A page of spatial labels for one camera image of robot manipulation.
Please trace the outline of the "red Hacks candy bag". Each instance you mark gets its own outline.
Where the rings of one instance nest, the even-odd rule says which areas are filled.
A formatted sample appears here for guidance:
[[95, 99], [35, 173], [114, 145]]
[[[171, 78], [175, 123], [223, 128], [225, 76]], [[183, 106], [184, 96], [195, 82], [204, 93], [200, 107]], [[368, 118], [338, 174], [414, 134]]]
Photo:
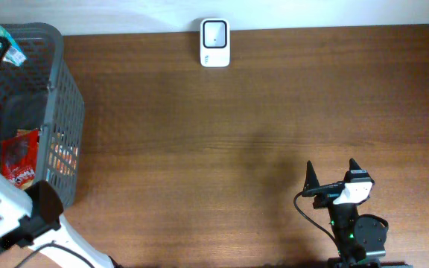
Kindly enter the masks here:
[[34, 182], [38, 148], [38, 130], [18, 130], [15, 137], [1, 142], [1, 173], [18, 189]]

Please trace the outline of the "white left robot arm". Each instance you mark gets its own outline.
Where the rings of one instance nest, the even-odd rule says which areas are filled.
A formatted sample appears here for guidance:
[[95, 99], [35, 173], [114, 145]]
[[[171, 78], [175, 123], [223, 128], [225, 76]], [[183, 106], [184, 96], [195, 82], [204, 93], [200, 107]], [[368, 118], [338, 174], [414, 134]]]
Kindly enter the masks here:
[[114, 267], [69, 224], [85, 106], [45, 23], [0, 25], [0, 255], [14, 246], [61, 267]]

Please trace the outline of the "orange snack pack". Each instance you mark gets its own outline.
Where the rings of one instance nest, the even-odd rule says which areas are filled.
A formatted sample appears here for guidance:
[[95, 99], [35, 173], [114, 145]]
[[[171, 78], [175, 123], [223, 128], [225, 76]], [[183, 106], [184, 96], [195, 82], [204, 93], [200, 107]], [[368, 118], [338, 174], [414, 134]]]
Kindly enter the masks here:
[[73, 176], [77, 169], [78, 147], [66, 146], [64, 134], [58, 133], [51, 138], [48, 164], [62, 175]]

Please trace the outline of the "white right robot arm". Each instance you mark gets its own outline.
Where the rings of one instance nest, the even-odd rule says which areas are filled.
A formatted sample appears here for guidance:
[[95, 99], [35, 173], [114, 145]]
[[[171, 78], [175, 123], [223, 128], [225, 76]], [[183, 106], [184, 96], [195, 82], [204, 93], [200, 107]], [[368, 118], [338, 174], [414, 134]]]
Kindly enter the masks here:
[[[373, 214], [359, 214], [358, 206], [370, 198], [375, 185], [369, 173], [354, 160], [349, 160], [349, 169], [340, 181], [321, 185], [312, 162], [306, 163], [305, 183], [294, 197], [296, 210], [311, 224], [326, 233], [334, 242], [338, 256], [326, 261], [327, 267], [408, 267], [405, 262], [383, 262], [386, 256], [385, 243], [389, 223]], [[299, 197], [314, 199], [314, 209], [326, 208], [331, 231], [312, 220], [297, 205]]]

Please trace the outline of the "teal tissue pack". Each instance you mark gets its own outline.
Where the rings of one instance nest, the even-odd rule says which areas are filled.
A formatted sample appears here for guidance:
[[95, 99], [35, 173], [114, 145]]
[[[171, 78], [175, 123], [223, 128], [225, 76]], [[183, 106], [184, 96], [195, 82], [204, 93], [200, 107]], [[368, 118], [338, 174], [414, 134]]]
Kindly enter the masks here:
[[10, 33], [0, 25], [0, 39], [7, 41], [9, 45], [4, 48], [3, 42], [0, 42], [0, 51], [5, 51], [2, 60], [20, 67], [27, 57], [23, 54], [22, 49], [17, 45], [15, 39]]

